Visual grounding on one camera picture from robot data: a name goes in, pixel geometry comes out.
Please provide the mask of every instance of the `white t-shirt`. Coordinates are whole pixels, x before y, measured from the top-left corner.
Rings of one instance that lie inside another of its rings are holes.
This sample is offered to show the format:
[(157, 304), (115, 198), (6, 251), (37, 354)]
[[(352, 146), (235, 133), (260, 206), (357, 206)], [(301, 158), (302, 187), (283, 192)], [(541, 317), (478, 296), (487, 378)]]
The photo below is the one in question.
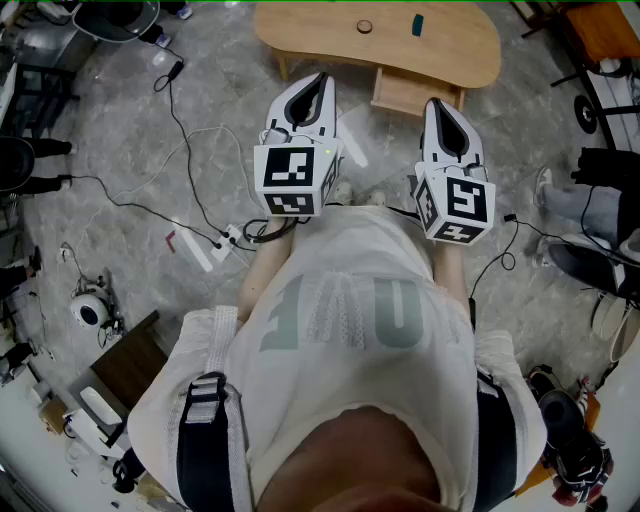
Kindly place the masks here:
[(426, 245), (419, 225), (381, 207), (327, 207), (297, 228), (228, 353), (256, 503), (312, 430), (371, 405), (413, 431), (441, 504), (458, 508), (477, 430), (474, 336), (434, 285)]

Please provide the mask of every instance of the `power strip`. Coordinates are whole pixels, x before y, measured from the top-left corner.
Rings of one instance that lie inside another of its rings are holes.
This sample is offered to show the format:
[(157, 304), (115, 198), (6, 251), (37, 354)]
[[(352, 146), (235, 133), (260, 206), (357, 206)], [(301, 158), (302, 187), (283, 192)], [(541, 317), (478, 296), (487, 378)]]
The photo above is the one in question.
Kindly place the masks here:
[(231, 239), (233, 238), (236, 242), (242, 238), (242, 233), (240, 230), (235, 227), (233, 224), (229, 224), (225, 229), (227, 233), (229, 233), (229, 238), (225, 238), (221, 236), (218, 239), (218, 243), (220, 244), (220, 249), (216, 249), (215, 247), (211, 249), (211, 255), (217, 259), (220, 263), (222, 263), (229, 253), (233, 250), (233, 245), (231, 245)]

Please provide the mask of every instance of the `white device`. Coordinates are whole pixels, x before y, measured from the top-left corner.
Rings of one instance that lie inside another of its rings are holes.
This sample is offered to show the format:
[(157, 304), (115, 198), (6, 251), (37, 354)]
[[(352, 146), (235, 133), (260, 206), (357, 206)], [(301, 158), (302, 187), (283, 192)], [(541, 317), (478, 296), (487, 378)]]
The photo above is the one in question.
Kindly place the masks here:
[(439, 99), (425, 108), (422, 157), (414, 198), (426, 237), (474, 244), (493, 227), (496, 189), (487, 181), (478, 133)]
[(112, 319), (113, 298), (109, 292), (109, 271), (104, 269), (106, 279), (88, 281), (81, 277), (71, 297), (69, 308), (78, 323), (85, 328), (98, 329)]
[(333, 78), (316, 73), (293, 84), (269, 107), (266, 127), (253, 149), (254, 187), (265, 213), (320, 215), (344, 148), (335, 138)]

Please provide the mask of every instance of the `sneaker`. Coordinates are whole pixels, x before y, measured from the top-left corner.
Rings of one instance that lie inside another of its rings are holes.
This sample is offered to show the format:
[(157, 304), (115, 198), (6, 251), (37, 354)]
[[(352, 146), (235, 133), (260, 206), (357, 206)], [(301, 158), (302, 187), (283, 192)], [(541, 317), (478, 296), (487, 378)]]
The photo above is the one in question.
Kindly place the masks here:
[(551, 173), (551, 169), (548, 167), (540, 169), (538, 178), (536, 179), (536, 188), (533, 193), (533, 204), (538, 208), (546, 207), (544, 203), (544, 195), (542, 194), (543, 185), (551, 185), (553, 187), (553, 174)]
[(343, 206), (353, 204), (353, 187), (348, 181), (339, 183), (333, 194), (333, 202), (340, 203)]
[(62, 182), (60, 184), (60, 190), (70, 189), (73, 178), (71, 176), (60, 176), (60, 178), (62, 179)]
[(531, 260), (533, 268), (546, 268), (551, 266), (551, 262), (547, 259), (547, 249), (549, 246), (549, 242), (547, 241), (547, 239), (548, 237), (541, 236), (540, 240), (538, 240), (536, 253), (533, 255), (533, 259)]
[(369, 194), (365, 206), (384, 206), (387, 203), (387, 196), (382, 190), (374, 190)]
[(171, 37), (170, 36), (168, 36), (166, 34), (160, 34), (158, 39), (156, 39), (155, 45), (164, 49), (167, 46), (169, 46), (170, 42), (171, 42)]
[(640, 228), (631, 233), (618, 250), (630, 260), (640, 263)]
[(40, 255), (40, 247), (37, 245), (33, 250), (33, 255), (29, 258), (29, 266), (34, 272), (40, 272), (40, 269), (42, 268), (42, 256)]
[(193, 9), (191, 8), (191, 6), (189, 4), (184, 4), (184, 7), (176, 13), (176, 16), (181, 20), (188, 20), (189, 18), (191, 18), (192, 14)]
[(31, 349), (33, 355), (37, 356), (40, 352), (38, 351), (38, 347), (36, 347), (36, 344), (33, 342), (33, 340), (31, 338), (27, 338), (27, 343), (29, 344), (29, 348)]

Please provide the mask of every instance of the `strap buckle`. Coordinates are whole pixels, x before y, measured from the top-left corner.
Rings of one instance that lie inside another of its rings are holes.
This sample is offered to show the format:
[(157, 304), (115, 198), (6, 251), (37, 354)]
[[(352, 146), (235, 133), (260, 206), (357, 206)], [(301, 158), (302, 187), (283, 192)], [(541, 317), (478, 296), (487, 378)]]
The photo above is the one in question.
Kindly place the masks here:
[(186, 424), (212, 423), (218, 407), (227, 398), (227, 378), (220, 372), (209, 372), (194, 380), (187, 395)]

